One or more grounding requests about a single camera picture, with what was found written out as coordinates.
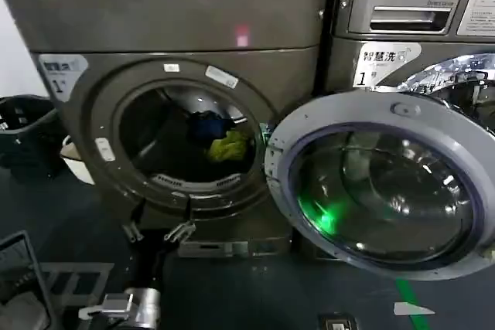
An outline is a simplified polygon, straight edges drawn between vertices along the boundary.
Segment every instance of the washer door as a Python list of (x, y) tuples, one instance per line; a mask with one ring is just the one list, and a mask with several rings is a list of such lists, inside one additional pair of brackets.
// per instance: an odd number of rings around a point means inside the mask
[(261, 124), (275, 114), (240, 77), (154, 58), (105, 79), (88, 104), (94, 157), (129, 192), (181, 216), (229, 216), (269, 196)]
[(492, 264), (495, 137), (428, 96), (353, 91), (275, 129), (265, 173), (278, 208), (316, 246), (412, 280)]

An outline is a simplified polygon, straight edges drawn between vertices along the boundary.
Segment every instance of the door glass window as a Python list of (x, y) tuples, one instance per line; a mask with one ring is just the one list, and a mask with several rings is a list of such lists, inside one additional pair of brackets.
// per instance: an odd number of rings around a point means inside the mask
[(125, 109), (120, 139), (153, 182), (218, 182), (250, 170), (254, 130), (231, 102), (200, 88), (148, 91)]
[(422, 144), (392, 134), (321, 137), (299, 153), (289, 174), (306, 219), (326, 239), (374, 260), (430, 260), (473, 224), (457, 174)]

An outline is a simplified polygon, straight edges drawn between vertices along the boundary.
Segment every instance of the washing machine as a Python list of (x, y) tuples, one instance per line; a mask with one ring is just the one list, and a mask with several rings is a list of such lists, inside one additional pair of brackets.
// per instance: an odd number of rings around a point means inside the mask
[(325, 0), (6, 0), (102, 204), (187, 257), (286, 251), (273, 123), (313, 89)]
[(268, 143), (280, 210), (325, 254), (379, 274), (489, 267), (495, 0), (327, 0), (323, 28), (323, 97)]

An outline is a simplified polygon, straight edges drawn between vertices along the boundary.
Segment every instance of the dryer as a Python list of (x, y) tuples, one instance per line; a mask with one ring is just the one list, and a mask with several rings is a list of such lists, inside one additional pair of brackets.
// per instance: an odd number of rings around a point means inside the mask
[(172, 227), (183, 256), (286, 251), (262, 168), (313, 89), (325, 0), (6, 0), (113, 216)]

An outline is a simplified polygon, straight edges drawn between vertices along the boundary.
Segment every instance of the number 1 sticker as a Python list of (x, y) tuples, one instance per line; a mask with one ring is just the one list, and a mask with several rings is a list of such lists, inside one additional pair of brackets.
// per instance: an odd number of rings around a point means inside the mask
[(364, 43), (359, 53), (353, 87), (374, 87), (420, 54), (421, 45), (418, 43)]

